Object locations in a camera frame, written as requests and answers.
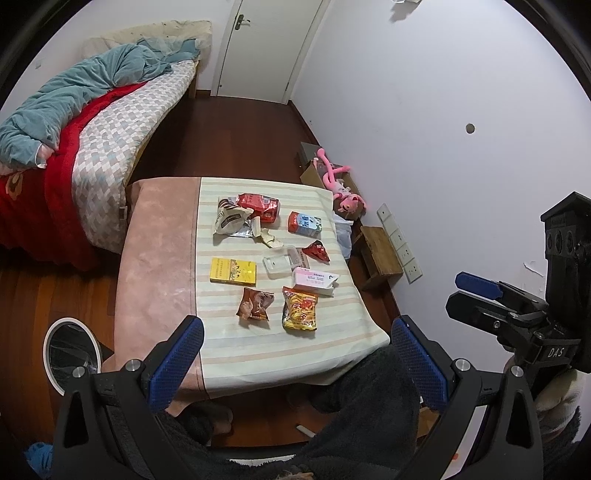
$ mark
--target white door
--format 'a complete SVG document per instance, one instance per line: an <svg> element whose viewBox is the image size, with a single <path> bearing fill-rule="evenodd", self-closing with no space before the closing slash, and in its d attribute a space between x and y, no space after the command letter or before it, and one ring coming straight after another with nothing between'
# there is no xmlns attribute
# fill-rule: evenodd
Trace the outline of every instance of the white door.
<svg viewBox="0 0 591 480"><path fill-rule="evenodd" d="M217 94L281 103L322 0L242 0Z"/></svg>

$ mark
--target red blanket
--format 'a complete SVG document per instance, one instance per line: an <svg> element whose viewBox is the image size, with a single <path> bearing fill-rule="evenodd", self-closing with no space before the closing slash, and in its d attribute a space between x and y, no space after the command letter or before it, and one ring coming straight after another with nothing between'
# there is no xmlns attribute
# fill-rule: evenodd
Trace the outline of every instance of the red blanket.
<svg viewBox="0 0 591 480"><path fill-rule="evenodd" d="M60 133L47 168L0 177L0 244L21 247L39 261L70 263L79 270L98 264L72 200L72 170L82 129L101 110L144 83L116 88L92 100Z"/></svg>

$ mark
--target clear plastic lid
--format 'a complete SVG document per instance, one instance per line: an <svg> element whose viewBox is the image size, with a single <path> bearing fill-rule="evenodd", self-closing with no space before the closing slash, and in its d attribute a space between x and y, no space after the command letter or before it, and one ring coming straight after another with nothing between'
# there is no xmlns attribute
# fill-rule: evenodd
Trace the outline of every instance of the clear plastic lid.
<svg viewBox="0 0 591 480"><path fill-rule="evenodd" d="M271 248L269 255L263 257L262 264L265 265L270 277L288 277L295 267L301 267L300 254L292 245L279 248Z"/></svg>

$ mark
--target yellow box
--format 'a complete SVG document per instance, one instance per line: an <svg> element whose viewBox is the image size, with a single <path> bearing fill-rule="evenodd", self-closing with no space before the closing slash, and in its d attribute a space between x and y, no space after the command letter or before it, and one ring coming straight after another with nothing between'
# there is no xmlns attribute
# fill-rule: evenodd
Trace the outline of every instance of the yellow box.
<svg viewBox="0 0 591 480"><path fill-rule="evenodd" d="M236 285L256 285L256 263L233 258L212 258L209 280Z"/></svg>

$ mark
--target trash can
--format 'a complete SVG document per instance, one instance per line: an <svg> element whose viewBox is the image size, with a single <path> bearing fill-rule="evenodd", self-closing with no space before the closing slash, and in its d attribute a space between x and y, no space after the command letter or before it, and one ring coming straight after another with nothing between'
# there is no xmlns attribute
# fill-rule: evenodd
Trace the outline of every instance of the trash can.
<svg viewBox="0 0 591 480"><path fill-rule="evenodd" d="M101 344L86 325L69 317L51 325L43 342L45 372L60 395L76 367L85 367L91 374L100 373L102 362L111 355L112 350Z"/></svg>

